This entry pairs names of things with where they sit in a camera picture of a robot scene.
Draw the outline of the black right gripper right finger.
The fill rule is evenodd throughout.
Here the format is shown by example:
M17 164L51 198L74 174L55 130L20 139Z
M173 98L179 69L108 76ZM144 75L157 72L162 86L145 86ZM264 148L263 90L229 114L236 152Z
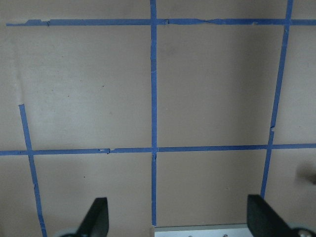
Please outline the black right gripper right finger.
M254 237L293 237L291 228L260 195L247 197L247 226Z

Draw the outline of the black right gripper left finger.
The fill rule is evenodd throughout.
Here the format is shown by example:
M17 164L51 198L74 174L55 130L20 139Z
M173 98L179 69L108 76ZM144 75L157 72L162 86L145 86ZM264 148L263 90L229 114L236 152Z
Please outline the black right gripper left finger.
M109 211L106 197L96 198L77 230L78 237L106 237Z

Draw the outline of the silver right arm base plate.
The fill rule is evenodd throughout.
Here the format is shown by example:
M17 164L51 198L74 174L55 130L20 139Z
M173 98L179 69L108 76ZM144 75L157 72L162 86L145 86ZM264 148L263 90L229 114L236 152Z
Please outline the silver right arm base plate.
M155 237L252 237L246 224L156 227Z

